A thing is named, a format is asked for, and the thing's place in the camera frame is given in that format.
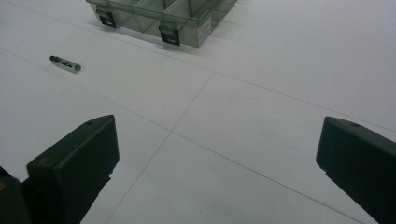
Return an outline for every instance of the transparent storage case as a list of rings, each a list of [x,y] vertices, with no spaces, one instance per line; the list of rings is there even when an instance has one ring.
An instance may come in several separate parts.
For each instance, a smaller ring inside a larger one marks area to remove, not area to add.
[[[103,25],[200,47],[236,0],[86,0]]]

